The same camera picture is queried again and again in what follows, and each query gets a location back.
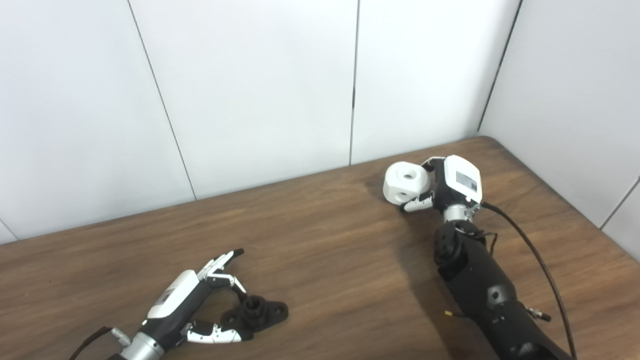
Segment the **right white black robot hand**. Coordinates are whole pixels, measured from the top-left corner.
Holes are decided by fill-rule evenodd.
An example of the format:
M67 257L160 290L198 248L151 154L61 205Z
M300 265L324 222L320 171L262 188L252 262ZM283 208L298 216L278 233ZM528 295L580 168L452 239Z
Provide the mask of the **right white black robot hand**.
M483 202L482 176L470 161L458 155L432 156L421 164L430 175L431 185L419 196L402 203L403 213L434 209L442 216L446 212L461 212L463 219Z

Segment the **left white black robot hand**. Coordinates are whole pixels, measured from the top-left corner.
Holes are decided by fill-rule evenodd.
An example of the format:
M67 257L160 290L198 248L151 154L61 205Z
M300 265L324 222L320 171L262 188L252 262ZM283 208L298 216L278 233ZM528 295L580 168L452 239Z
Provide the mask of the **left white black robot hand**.
M234 249L211 259L200 271L183 271L148 311L135 337L165 353L185 342L230 344L253 340L255 335L250 330L194 320L214 291L231 289L238 300L247 300L249 295L238 278L224 272L244 252L242 248Z

